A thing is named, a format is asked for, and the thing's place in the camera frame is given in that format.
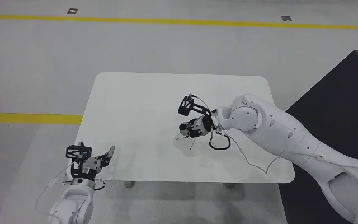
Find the black panel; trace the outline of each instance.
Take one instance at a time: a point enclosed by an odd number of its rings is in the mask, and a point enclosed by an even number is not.
[[[287,113],[320,141],[358,158],[358,51],[302,96]],[[288,224],[349,223],[329,205],[315,180],[294,165],[295,179],[280,184]]]

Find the yellow floor line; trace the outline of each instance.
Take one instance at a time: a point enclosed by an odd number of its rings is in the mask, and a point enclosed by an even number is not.
[[[0,123],[80,125],[83,115],[0,114]]]
[[[134,24],[176,24],[200,26],[245,26],[245,27],[274,27],[297,29],[331,29],[358,30],[358,25],[340,24],[296,24],[293,22],[244,22],[216,20],[177,20],[167,18],[106,18],[78,16],[38,16],[38,15],[0,15],[0,20],[42,20],[42,21],[74,21],[74,22],[116,22]]]

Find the cable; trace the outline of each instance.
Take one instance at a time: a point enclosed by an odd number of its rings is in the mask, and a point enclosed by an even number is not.
[[[342,165],[342,164],[336,164],[334,162],[330,162],[330,161],[327,161],[327,160],[323,160],[329,164],[333,164],[333,165],[336,165],[336,166],[342,166],[342,167],[349,167],[349,168],[355,168],[355,169],[358,169],[358,166],[348,166],[348,165]]]
[[[97,190],[102,190],[103,188],[105,188],[105,187],[106,187],[106,182],[105,182],[104,180],[102,180],[102,179],[95,179],[95,180],[98,180],[98,181],[102,182],[102,183],[103,183],[103,186],[102,186],[102,187],[100,187],[100,188],[94,189],[94,191],[97,191]]]
[[[57,177],[62,174],[67,168],[69,168],[70,166],[72,166],[72,164],[74,164],[74,162],[72,162],[70,165],[68,165],[66,168],[64,168],[61,172],[59,172],[59,174],[57,174],[45,187],[45,189],[41,192],[41,194],[39,195],[39,197],[37,198],[37,201],[35,203],[35,211],[37,211],[39,214],[42,214],[44,216],[52,216],[58,219],[58,221],[60,222],[59,224],[61,224],[61,220],[59,217],[55,216],[54,214],[50,214],[50,213],[46,213],[46,212],[42,212],[39,210],[39,208],[37,207],[39,204],[39,200],[41,198],[41,196],[43,195],[43,193],[47,190],[48,187],[50,187],[52,185],[53,182],[55,182],[57,180]]]
[[[261,168],[261,167],[255,165],[255,164],[250,163],[250,162],[248,161],[248,159],[247,159],[247,157],[246,157],[244,151],[242,151],[242,149],[240,148],[239,144],[235,141],[235,139],[234,139],[233,137],[231,137],[230,135],[228,135],[228,134],[226,134],[226,135],[227,135],[229,138],[231,138],[231,139],[235,142],[235,144],[236,144],[237,147],[239,148],[241,154],[245,157],[246,162],[247,162],[248,164],[250,164],[251,166],[254,166],[254,167],[256,167],[256,168],[262,170],[265,174],[267,174],[267,173],[269,172],[269,168],[271,167],[271,165],[272,165],[276,160],[278,160],[279,158],[282,158],[282,157],[284,157],[284,156],[304,155],[304,156],[314,157],[314,156],[312,156],[312,155],[303,154],[303,153],[291,153],[291,154],[280,155],[280,156],[277,156],[275,159],[273,159],[273,160],[269,163],[267,169],[264,170],[263,168]]]
[[[195,97],[195,98],[197,98],[198,100],[200,100],[200,101],[206,106],[206,108],[209,109],[210,113],[212,114],[212,112],[211,112],[210,108],[208,107],[208,105],[207,105],[201,98],[199,98],[199,97],[197,97],[197,96],[194,96],[194,95],[193,95],[192,97]]]

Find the white table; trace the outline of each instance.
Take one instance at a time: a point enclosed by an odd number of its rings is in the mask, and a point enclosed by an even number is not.
[[[259,76],[198,74],[112,73],[97,76],[88,100],[76,144],[93,148],[92,156],[116,146],[110,165],[97,176],[104,180],[183,181],[220,183],[288,183],[292,163],[278,159],[268,174],[250,166],[233,144],[226,151],[208,145],[209,136],[175,140],[178,126],[200,116],[178,114],[190,92],[213,110],[230,105],[236,96],[251,93],[274,103],[267,81]],[[275,156],[251,142],[238,130],[228,132],[249,161],[266,168]],[[214,138],[223,146],[225,138]]]

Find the floor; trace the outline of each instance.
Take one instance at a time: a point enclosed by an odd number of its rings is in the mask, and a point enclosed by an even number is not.
[[[358,29],[274,28],[265,22],[356,25],[354,0],[3,0],[0,15],[171,18],[260,26],[0,20],[0,113],[83,114],[101,72],[257,75],[286,110],[353,50]],[[0,124],[0,223],[46,223],[34,203],[66,164],[77,125]],[[286,223],[276,184],[107,183],[90,223]],[[60,181],[40,201],[48,211]]]

